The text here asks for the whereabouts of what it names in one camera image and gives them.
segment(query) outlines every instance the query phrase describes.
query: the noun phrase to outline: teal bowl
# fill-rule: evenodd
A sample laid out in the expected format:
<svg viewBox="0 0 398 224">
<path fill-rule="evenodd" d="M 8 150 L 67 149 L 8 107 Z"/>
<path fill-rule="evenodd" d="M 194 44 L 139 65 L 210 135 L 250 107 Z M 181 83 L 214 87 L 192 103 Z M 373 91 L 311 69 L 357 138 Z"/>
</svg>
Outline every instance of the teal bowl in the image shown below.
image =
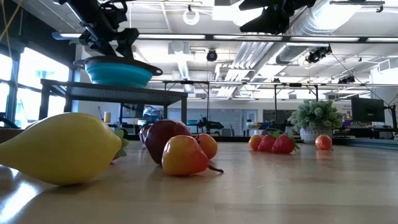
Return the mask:
<svg viewBox="0 0 398 224">
<path fill-rule="evenodd" d="M 75 66 L 84 66 L 94 84 L 145 88 L 153 75 L 163 71 L 152 65 L 134 59 L 99 56 L 76 61 Z"/>
</svg>

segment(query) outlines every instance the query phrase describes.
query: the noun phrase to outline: white pot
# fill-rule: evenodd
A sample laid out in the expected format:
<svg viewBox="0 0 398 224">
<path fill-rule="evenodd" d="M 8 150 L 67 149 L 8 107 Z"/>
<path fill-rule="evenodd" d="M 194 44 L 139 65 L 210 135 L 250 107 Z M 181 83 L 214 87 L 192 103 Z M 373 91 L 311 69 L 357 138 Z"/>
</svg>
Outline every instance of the white pot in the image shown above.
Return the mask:
<svg viewBox="0 0 398 224">
<path fill-rule="evenodd" d="M 333 131 L 331 128 L 301 128 L 300 129 L 300 137 L 303 139 L 304 143 L 307 144 L 315 144 L 315 140 L 319 135 L 327 135 L 332 137 Z"/>
</svg>

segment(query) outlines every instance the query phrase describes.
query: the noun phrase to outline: wooden table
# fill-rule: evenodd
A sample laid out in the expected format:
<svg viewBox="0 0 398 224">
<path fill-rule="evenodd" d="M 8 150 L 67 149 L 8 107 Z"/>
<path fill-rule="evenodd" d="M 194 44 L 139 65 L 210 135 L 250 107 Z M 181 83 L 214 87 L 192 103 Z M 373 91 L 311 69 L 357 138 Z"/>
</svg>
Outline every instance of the wooden table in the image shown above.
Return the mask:
<svg viewBox="0 0 398 224">
<path fill-rule="evenodd" d="M 398 152 L 220 143 L 210 170 L 166 176 L 138 142 L 91 182 L 55 187 L 0 167 L 0 223 L 396 223 Z"/>
</svg>

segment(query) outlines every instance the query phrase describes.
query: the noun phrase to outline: pear stem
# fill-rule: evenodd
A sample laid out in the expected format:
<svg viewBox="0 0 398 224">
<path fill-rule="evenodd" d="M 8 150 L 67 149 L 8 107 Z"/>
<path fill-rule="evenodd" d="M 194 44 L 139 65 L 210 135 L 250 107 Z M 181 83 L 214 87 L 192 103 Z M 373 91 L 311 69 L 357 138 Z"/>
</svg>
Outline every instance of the pear stem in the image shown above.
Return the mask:
<svg viewBox="0 0 398 224">
<path fill-rule="evenodd" d="M 222 174 L 224 173 L 224 171 L 223 171 L 222 169 L 217 169 L 217 168 L 213 167 L 212 165 L 209 165 L 208 168 L 211 169 L 211 170 L 213 170 L 213 171 L 220 172 L 220 173 L 222 173 Z"/>
</svg>

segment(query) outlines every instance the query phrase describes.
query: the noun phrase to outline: potted plant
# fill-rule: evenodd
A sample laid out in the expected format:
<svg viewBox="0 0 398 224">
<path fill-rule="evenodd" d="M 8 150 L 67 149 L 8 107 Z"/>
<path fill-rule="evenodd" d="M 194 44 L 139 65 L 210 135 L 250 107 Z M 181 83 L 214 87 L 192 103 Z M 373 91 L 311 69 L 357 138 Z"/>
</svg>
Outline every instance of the potted plant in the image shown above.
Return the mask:
<svg viewBox="0 0 398 224">
<path fill-rule="evenodd" d="M 333 135 L 333 128 L 343 125 L 343 115 L 337 112 L 332 101 L 304 100 L 304 104 L 292 113 L 292 124 L 300 130 L 307 144 L 314 144 L 319 135 Z"/>
</svg>

